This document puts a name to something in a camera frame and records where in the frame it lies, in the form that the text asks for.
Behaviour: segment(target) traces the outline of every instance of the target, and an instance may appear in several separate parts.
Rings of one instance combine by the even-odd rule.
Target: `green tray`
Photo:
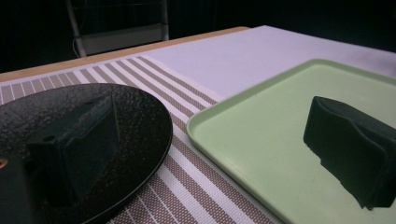
[[[391,208],[361,209],[304,143],[314,96],[396,127],[396,79],[313,60],[194,115],[191,141],[288,223],[395,223]]]

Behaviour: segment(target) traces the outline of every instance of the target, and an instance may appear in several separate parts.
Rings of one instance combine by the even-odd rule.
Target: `textured black plate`
[[[18,152],[26,160],[26,142],[55,119],[91,99],[112,95],[117,108],[120,148],[102,177],[73,207],[42,206],[49,223],[104,221],[134,196],[161,166],[173,136],[164,105],[136,88],[86,84],[42,91],[0,106],[0,153]]]

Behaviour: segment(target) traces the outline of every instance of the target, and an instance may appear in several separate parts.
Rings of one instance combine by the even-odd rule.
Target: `striped placemat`
[[[0,83],[0,104],[82,83],[117,83],[147,91],[163,102],[174,123],[172,146],[163,165],[109,223],[278,222],[188,139],[189,117],[221,98],[149,56],[124,57]]]

